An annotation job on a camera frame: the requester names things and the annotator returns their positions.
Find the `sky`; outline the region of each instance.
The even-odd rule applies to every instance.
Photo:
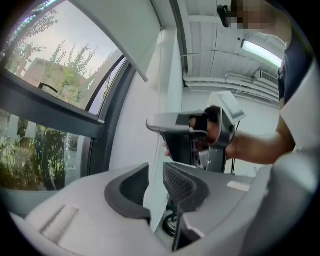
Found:
[[[33,53],[30,59],[33,61],[35,58],[41,58],[48,61],[64,40],[66,40],[64,50],[67,51],[67,54],[60,63],[61,65],[67,64],[73,45],[76,44],[73,58],[86,44],[89,44],[92,50],[98,46],[95,56],[87,66],[87,73],[84,75],[88,78],[89,72],[94,73],[117,47],[93,21],[69,1],[59,4],[55,9],[58,11],[58,14],[55,15],[58,23],[26,41],[27,44],[33,43],[34,47],[47,47],[42,52]]]

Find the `building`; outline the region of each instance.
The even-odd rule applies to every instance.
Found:
[[[57,89],[58,83],[61,82],[61,80],[63,79],[64,70],[66,67],[60,64],[51,63],[50,61],[45,59],[41,59],[41,58],[34,59],[30,67],[25,72],[23,76],[23,80],[33,85],[34,87],[38,87],[40,83],[44,82],[44,76],[45,76],[46,70],[49,67],[51,68],[54,67],[52,68],[53,70],[52,77],[54,77],[54,82],[49,85]],[[86,78],[79,75],[79,82],[81,85],[84,85],[86,81],[87,81]]]

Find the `fluorescent light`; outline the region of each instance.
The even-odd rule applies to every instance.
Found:
[[[258,55],[261,58],[264,58],[265,60],[276,65],[278,68],[281,67],[282,60],[278,56],[276,56],[272,52],[262,48],[261,46],[256,45],[255,43],[249,42],[247,40],[243,40],[241,48],[244,51],[247,51],[249,53]]]

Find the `white label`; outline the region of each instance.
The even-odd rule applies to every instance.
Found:
[[[240,190],[243,192],[248,192],[250,189],[250,185],[246,184],[246,183],[241,183],[241,182],[237,182],[237,181],[230,181],[227,184],[227,187],[235,189],[235,190]]]

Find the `ceiling pipe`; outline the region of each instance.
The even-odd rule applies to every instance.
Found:
[[[219,88],[219,89],[229,89],[229,90],[239,90],[240,92],[246,92],[252,95],[257,95],[259,97],[268,99],[273,102],[279,102],[279,97],[273,96],[269,93],[265,93],[262,91],[258,91],[256,89],[239,86],[237,84],[230,84],[228,82],[224,83],[215,83],[215,82],[186,82],[186,86],[188,87],[208,87],[208,88]]]
[[[248,77],[248,76],[245,76],[245,75],[242,75],[242,74],[228,72],[228,73],[226,73],[225,78],[233,79],[233,80],[240,80],[240,81],[243,81],[243,82],[254,84],[256,86],[261,86],[261,87],[263,87],[263,88],[265,88],[267,90],[270,90],[270,91],[272,91],[272,92],[274,92],[276,94],[279,93],[279,88],[278,88],[277,84],[270,85],[269,83],[266,83],[266,82],[263,82],[263,81],[258,81],[257,79],[253,79],[251,77]]]
[[[189,82],[189,83],[192,83],[192,82],[193,83],[202,83],[203,84],[202,86],[205,86],[204,82],[234,84],[237,86],[249,87],[252,89],[252,91],[257,90],[257,91],[263,92],[265,94],[268,94],[270,96],[273,96],[276,99],[279,98],[279,92],[276,93],[276,92],[273,92],[269,89],[258,86],[256,84],[252,84],[252,83],[248,83],[248,82],[244,82],[244,81],[238,81],[238,80],[227,79],[227,78],[213,78],[213,77],[187,77],[186,73],[184,73],[183,79],[184,79],[184,81]]]
[[[192,93],[212,93],[213,90],[212,89],[215,89],[215,88],[211,88],[211,90],[208,88],[208,90],[200,90],[198,87],[190,87],[190,92]],[[270,106],[270,107],[273,107],[273,108],[279,108],[279,102],[274,102],[274,101],[270,101],[270,103],[268,102],[265,102],[263,100],[259,100],[259,98],[254,98],[252,96],[250,96],[248,94],[247,95],[242,95],[242,94],[237,94],[237,91],[235,90],[229,90],[235,97],[239,97],[239,98],[243,98],[243,99],[246,99],[246,100],[250,100],[250,101],[253,101],[253,102],[257,102],[257,103],[260,103],[260,104],[264,104],[264,105],[267,105],[267,106]]]

